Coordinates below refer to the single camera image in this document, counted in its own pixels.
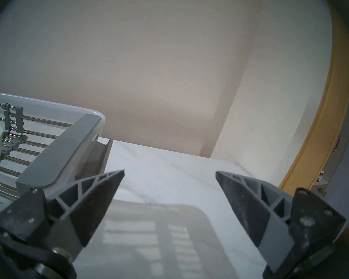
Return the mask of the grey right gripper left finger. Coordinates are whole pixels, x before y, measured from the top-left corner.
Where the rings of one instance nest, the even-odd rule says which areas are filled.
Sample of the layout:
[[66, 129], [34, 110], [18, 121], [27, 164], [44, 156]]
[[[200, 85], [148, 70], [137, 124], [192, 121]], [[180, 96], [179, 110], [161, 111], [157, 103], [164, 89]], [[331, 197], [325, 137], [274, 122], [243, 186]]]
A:
[[85, 248], [125, 176], [117, 170], [80, 179], [46, 197], [30, 189], [0, 212], [0, 234], [35, 248], [61, 248], [76, 258]]

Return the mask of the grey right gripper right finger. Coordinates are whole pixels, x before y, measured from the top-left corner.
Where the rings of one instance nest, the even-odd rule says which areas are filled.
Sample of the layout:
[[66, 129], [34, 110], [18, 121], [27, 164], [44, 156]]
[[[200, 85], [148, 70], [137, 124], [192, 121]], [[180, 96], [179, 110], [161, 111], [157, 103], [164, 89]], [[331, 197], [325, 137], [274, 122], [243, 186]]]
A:
[[291, 196], [262, 180], [216, 171], [235, 216], [266, 261], [263, 274], [304, 274], [331, 250], [346, 219], [304, 187]]

